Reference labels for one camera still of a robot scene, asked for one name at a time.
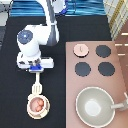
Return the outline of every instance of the black burner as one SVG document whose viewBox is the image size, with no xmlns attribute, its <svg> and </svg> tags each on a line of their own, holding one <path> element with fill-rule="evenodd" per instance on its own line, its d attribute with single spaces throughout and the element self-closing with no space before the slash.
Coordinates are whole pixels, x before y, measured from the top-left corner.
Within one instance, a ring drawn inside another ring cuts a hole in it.
<svg viewBox="0 0 128 128">
<path fill-rule="evenodd" d="M 103 76 L 112 76 L 115 72 L 114 66 L 109 62 L 100 63 L 98 70 Z"/>
<path fill-rule="evenodd" d="M 82 77 L 87 76 L 89 75 L 90 71 L 91 71 L 91 68 L 89 64 L 85 62 L 79 62 L 75 66 L 75 72 L 79 76 L 82 76 Z"/>
<path fill-rule="evenodd" d="M 96 54 L 102 58 L 106 58 L 111 54 L 111 49 L 106 45 L 99 45 L 96 48 Z"/>
</svg>

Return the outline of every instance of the black tabletop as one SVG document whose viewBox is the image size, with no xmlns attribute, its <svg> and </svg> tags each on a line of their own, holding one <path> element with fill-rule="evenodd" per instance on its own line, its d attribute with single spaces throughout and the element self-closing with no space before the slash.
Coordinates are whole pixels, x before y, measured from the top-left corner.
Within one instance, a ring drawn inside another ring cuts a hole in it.
<svg viewBox="0 0 128 128">
<path fill-rule="evenodd" d="M 48 115 L 34 120 L 27 114 L 27 97 L 35 74 L 16 70 L 19 48 L 16 36 L 28 24 L 43 24 L 45 17 L 10 17 L 0 51 L 0 127 L 1 128 L 66 128 L 67 41 L 110 41 L 107 16 L 60 17 L 57 19 L 60 41 L 54 47 L 40 46 L 43 57 L 52 57 L 55 66 L 41 74 L 43 95 L 51 104 Z"/>
</svg>

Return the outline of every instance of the cup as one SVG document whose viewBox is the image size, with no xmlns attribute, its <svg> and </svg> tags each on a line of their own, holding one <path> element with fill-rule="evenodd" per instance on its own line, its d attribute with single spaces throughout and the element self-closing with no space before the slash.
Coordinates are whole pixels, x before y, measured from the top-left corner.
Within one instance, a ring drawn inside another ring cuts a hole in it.
<svg viewBox="0 0 128 128">
<path fill-rule="evenodd" d="M 38 101 L 43 100 L 44 105 L 42 106 L 42 109 L 37 112 L 36 107 L 39 106 Z M 27 112 L 30 117 L 34 119 L 41 119 L 45 117 L 50 109 L 50 103 L 48 99 L 43 95 L 36 95 L 31 96 L 31 98 L 28 98 L 28 104 L 27 104 Z"/>
</svg>

